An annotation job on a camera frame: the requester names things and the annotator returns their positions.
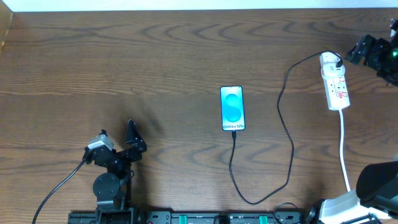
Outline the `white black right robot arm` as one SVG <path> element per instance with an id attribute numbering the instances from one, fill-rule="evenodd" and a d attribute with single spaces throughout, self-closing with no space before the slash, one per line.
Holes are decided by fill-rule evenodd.
<path id="1" fill-rule="evenodd" d="M 397 20 L 391 20 L 391 38 L 364 35 L 345 60 L 376 71 L 388 84 L 397 85 Z M 350 105 L 345 67 L 339 56 L 320 55 L 321 75 L 329 110 L 341 113 Z M 370 164 L 360 173 L 356 187 L 349 186 L 343 146 L 339 147 L 340 164 L 347 192 L 337 198 L 319 201 L 311 208 L 306 223 L 380 223 L 397 218 L 397 162 Z"/>

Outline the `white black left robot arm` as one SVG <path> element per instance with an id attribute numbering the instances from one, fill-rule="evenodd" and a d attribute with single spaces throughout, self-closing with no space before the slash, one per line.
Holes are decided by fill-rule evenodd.
<path id="1" fill-rule="evenodd" d="M 130 148 L 117 151 L 106 130 L 90 140 L 83 160 L 87 164 L 106 168 L 93 183 L 96 196 L 96 223 L 137 223 L 137 212 L 131 207 L 131 165 L 142 159 L 147 144 L 133 120 L 127 123 L 125 143 Z"/>

